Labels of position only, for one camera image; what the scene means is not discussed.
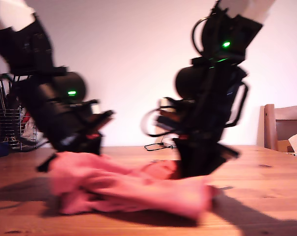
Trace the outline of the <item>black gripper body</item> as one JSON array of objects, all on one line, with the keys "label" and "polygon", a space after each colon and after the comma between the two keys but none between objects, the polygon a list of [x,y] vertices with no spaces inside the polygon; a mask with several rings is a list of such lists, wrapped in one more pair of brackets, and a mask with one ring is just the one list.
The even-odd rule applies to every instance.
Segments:
[{"label": "black gripper body", "polygon": [[62,151],[62,140],[76,135],[100,133],[99,130],[114,115],[113,110],[101,112],[97,103],[72,104],[68,109],[55,116],[44,132],[56,153],[65,152]]},{"label": "black gripper body", "polygon": [[214,114],[201,113],[195,121],[189,117],[179,119],[174,112],[161,110],[157,126],[178,135],[174,143],[182,160],[230,160],[239,157],[239,153],[219,144],[224,128],[237,125],[239,115],[228,121],[230,112]]}]

